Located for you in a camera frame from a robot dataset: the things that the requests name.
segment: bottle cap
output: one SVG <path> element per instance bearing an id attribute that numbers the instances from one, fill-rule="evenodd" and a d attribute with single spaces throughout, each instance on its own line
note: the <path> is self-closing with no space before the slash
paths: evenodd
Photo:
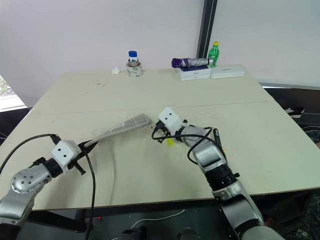
<path id="1" fill-rule="evenodd" d="M 137 57 L 137 52 L 136 51 L 129 51 L 129 57 Z"/>

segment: tape roll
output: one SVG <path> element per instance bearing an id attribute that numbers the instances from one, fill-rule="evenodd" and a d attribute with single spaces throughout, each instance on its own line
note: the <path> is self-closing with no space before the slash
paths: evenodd
<path id="1" fill-rule="evenodd" d="M 128 72 L 128 75 L 133 78 L 140 77 L 142 75 L 142 63 L 139 62 L 138 66 L 129 66 L 129 64 L 126 64 L 126 71 Z"/>

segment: black cord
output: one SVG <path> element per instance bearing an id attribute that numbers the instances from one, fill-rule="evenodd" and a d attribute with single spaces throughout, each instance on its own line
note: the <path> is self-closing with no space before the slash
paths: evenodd
<path id="1" fill-rule="evenodd" d="M 205 127 L 204 129 L 209 129 L 209 131 L 206 133 L 206 135 L 198 135 L 198 134 L 180 134 L 180 135 L 169 135 L 169 136 L 158 136 L 155 137 L 155 133 L 158 131 L 157 128 L 155 128 L 151 134 L 151 138 L 154 140 L 164 140 L 164 139 L 174 139 L 174 138 L 188 138 L 188 137 L 197 137 L 197 138 L 201 138 L 198 142 L 196 142 L 188 151 L 187 153 L 187 157 L 189 159 L 190 162 L 192 162 L 193 164 L 197 164 L 196 161 L 192 160 L 190 157 L 191 152 L 193 151 L 193 149 L 195 149 L 196 146 L 198 146 L 203 140 L 208 140 L 211 143 L 213 143 L 213 145 L 215 145 L 216 147 L 219 148 L 219 150 L 222 152 L 225 160 L 227 161 L 227 157 L 226 154 L 224 152 L 224 150 L 222 149 L 222 147 L 220 147 L 219 145 L 217 145 L 217 143 L 210 137 L 208 137 L 210 135 L 210 133 L 212 132 L 212 127 Z"/>
<path id="2" fill-rule="evenodd" d="M 91 164 L 91 161 L 90 161 L 90 158 L 89 158 L 88 154 L 84 150 L 82 152 L 84 153 L 84 155 L 86 157 L 86 160 L 88 162 L 88 165 L 89 165 L 89 168 L 90 168 L 90 171 L 91 171 L 91 175 L 92 175 L 91 213 L 90 213 L 90 219 L 89 219 L 89 228 L 88 228 L 88 230 L 86 232 L 86 235 L 85 235 L 85 240 L 88 240 L 90 232 L 91 232 L 91 229 L 92 229 L 92 218 L 94 217 L 95 198 L 96 198 L 96 176 L 95 176 L 95 172 L 94 172 L 94 169 L 92 167 L 92 164 Z"/>
<path id="3" fill-rule="evenodd" d="M 12 151 L 8 154 L 8 156 L 4 159 L 2 165 L 0 166 L 0 175 L 5 167 L 5 165 L 7 164 L 7 162 L 9 161 L 10 157 L 15 153 L 15 151 L 20 148 L 23 144 L 33 140 L 33 139 L 38 139 L 38 138 L 43 138 L 43 137 L 52 137 L 55 136 L 55 134 L 51 134 L 51 133 L 47 133 L 47 134 L 41 134 L 41 135 L 36 135 L 36 136 L 32 136 L 29 137 L 28 139 L 20 142 L 14 149 L 12 149 Z"/>

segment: white box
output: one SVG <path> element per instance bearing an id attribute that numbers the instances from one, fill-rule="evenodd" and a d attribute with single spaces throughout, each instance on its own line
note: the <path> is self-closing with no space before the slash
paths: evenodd
<path id="1" fill-rule="evenodd" d="M 239 65 L 216 66 L 211 68 L 212 79 L 242 77 L 245 75 L 245 70 Z"/>
<path id="2" fill-rule="evenodd" d="M 211 68 L 208 66 L 190 67 L 188 70 L 181 69 L 178 67 L 176 70 L 180 78 L 211 73 Z"/>
<path id="3" fill-rule="evenodd" d="M 199 74 L 199 75 L 192 75 L 192 76 L 185 76 L 181 77 L 181 81 L 189 81 L 189 80 L 196 80 L 196 79 L 209 79 L 211 73 L 206 74 Z"/>

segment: white tissue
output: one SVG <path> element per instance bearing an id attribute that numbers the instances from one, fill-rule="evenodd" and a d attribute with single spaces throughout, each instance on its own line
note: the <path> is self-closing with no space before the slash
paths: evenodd
<path id="1" fill-rule="evenodd" d="M 115 68 L 112 69 L 111 74 L 119 74 L 120 69 L 116 66 Z"/>

